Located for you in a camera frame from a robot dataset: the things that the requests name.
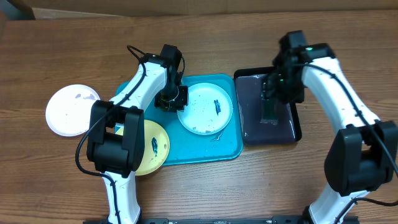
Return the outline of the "green scrubbing sponge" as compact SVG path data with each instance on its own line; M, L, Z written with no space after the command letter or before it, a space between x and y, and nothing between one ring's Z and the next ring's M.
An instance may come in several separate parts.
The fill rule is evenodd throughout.
M277 124L277 105L274 98L268 97L264 92L261 93L261 122Z

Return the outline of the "light blue plate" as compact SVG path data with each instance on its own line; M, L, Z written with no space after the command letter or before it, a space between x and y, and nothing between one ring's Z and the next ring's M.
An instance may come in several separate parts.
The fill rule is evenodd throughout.
M223 130L233 115L231 97L222 87L197 83L188 87L188 105L177 116L188 131L211 135Z

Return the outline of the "yellow plate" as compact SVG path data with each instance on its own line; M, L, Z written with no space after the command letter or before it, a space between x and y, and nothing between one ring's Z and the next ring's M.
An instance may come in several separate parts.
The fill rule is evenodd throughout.
M135 175L147 175L155 172L165 162L170 151L170 140L166 130L158 123L144 121L145 149Z

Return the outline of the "white plate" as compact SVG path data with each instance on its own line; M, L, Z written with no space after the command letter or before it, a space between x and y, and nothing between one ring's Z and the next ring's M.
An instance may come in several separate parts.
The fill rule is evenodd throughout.
M65 137L78 136L89 129L91 107L100 100L94 89L81 84L68 85L57 91L47 103L48 127Z

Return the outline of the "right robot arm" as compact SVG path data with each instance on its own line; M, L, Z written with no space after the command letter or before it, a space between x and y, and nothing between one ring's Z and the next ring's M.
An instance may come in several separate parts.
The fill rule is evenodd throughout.
M308 88L322 106L335 139L326 156L326 186L297 223L344 223L359 201L394 207L368 198L397 174L397 126L381 121L345 78L328 44L281 44L273 71L262 84L264 99L301 102Z

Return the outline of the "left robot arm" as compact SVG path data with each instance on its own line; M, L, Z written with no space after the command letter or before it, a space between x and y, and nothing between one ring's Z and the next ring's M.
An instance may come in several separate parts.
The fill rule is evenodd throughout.
M144 112L153 103L165 112L177 112L188 104L188 88L182 85L178 67L185 60L180 51L144 54L132 80L109 101L91 107L90 127L81 142L95 165L94 176L102 177L108 195L106 223L137 223L135 172L144 155Z

